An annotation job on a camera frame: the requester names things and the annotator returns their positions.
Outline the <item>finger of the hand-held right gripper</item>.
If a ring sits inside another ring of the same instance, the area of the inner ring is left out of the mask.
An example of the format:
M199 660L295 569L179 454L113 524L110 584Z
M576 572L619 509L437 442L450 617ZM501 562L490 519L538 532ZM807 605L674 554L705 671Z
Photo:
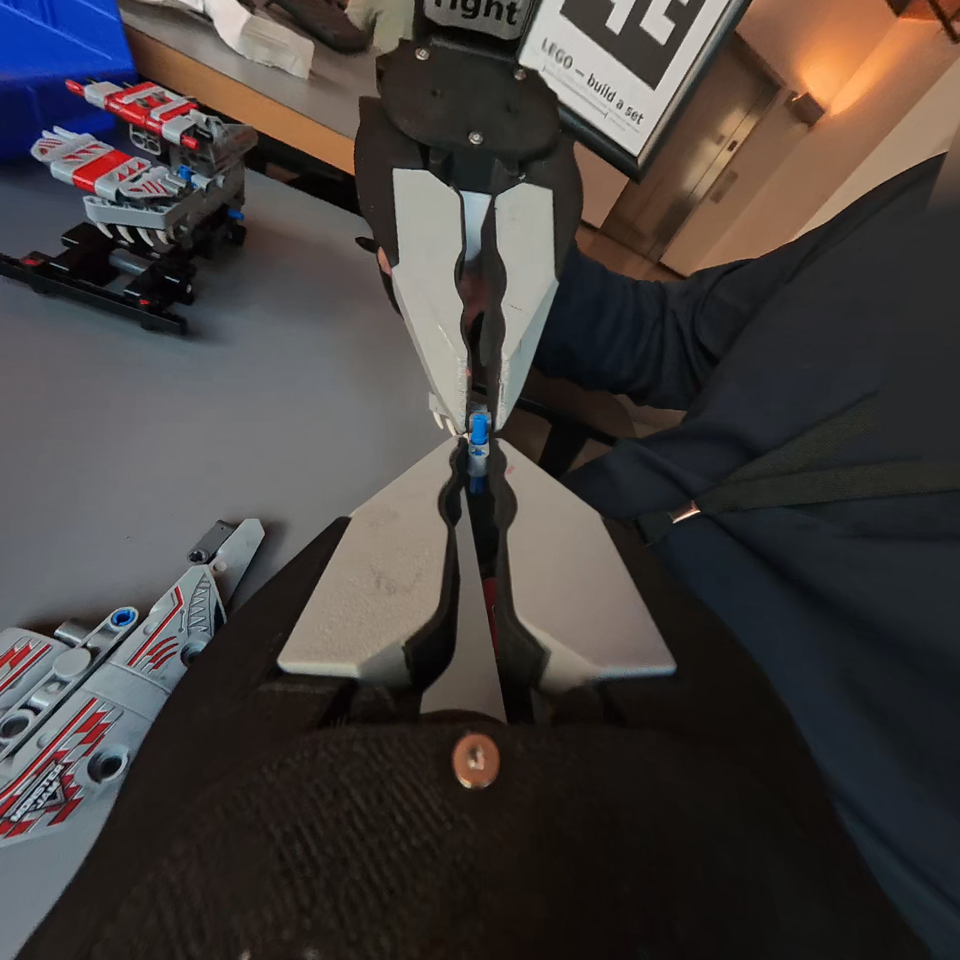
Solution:
M393 292L435 399L453 431L467 431L469 349L459 267L465 249L462 198L427 170L394 169L398 261Z
M483 344L488 407L499 433L521 396L559 286L553 193L522 182L494 198L492 216Z

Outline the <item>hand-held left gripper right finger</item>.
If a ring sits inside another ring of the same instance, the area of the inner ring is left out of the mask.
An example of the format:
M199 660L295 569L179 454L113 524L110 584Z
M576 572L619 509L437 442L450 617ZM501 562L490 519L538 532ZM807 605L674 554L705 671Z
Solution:
M601 515L509 442L494 442L499 663L522 689L558 697L603 682L668 677L677 662Z

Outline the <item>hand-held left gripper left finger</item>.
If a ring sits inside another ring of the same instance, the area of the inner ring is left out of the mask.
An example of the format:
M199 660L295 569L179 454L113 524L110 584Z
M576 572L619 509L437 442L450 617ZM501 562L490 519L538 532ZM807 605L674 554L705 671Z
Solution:
M450 661L459 505L448 438L348 518L277 659L291 676L425 690Z

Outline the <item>blue lego pin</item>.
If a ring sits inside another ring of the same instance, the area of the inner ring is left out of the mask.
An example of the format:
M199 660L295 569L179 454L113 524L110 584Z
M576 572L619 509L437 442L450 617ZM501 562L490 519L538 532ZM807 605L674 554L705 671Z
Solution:
M468 492L481 495L487 484L490 457L491 416L486 408L471 412L467 440Z

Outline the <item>person's right forearm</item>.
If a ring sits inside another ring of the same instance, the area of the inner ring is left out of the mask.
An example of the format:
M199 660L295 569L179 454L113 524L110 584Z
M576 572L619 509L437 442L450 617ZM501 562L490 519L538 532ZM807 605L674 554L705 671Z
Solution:
M704 287L633 279L588 257L567 256L534 368L640 406L689 411L716 366L700 330Z

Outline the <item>partly built lego vehicle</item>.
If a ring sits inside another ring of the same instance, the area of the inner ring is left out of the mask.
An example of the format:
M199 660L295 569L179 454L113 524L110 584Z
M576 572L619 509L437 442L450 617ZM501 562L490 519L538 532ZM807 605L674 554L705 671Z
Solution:
M91 133L44 129L30 155L54 180L82 193L85 219L61 234L56 255L2 254L2 277L184 338L187 321L174 307L194 303L195 259L211 260L220 247L246 240L245 161L258 133L151 80L66 78L64 84L126 123L139 153Z

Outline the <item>grey red lego panel assembly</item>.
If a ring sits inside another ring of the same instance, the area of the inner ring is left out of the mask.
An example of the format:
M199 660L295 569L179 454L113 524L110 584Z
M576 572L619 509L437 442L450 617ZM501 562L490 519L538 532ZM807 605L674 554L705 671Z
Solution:
M260 520L216 522L179 578L142 613L92 627L2 631L1 847L97 834L175 687L225 625L265 537Z

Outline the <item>dark object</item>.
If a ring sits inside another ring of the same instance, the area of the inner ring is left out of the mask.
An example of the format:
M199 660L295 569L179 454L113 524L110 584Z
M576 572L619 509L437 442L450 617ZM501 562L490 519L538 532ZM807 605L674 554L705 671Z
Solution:
M371 49L371 34L354 26L340 1L255 1L256 10L274 22L335 53L360 55Z

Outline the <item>wooden-edged grey table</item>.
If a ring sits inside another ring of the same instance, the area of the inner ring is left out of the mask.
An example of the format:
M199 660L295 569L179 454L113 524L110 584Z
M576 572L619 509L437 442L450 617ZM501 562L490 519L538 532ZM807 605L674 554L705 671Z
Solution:
M358 102L377 93L376 51L318 46L309 77L297 78L235 53L210 23L186 11L139 2L118 8L143 77L354 174Z

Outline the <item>black framed tag sign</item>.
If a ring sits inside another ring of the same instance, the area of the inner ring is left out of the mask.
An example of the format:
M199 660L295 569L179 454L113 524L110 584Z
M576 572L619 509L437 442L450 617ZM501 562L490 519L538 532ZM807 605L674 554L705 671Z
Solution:
M517 62L557 96L562 130L637 183L750 6L536 2Z

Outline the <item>metal door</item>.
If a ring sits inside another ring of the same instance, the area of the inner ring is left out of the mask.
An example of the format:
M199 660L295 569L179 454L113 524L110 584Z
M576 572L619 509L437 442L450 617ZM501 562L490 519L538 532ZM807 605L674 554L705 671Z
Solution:
M642 258L661 260L779 89L762 70L719 57L642 179L623 188L600 233Z

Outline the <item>white plastic bag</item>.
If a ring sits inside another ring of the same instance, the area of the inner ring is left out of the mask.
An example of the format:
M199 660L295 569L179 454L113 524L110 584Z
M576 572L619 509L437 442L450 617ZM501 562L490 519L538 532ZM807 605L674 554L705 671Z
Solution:
M311 39L240 1L141 1L140 4L194 14L210 21L220 39L241 57L307 80L315 53Z

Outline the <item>person in dark clothes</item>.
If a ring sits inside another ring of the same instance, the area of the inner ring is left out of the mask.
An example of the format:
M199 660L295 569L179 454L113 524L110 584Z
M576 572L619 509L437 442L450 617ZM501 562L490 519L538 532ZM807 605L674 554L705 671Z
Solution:
M565 478L763 670L870 874L958 958L958 146L692 273L681 423Z

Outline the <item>large blue plastic bin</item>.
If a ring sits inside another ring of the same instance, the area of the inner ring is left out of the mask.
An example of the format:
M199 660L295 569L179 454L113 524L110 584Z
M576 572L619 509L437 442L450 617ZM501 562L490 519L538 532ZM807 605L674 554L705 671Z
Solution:
M1 3L1 161L25 158L44 130L103 134L114 118L67 80L138 80L115 1Z

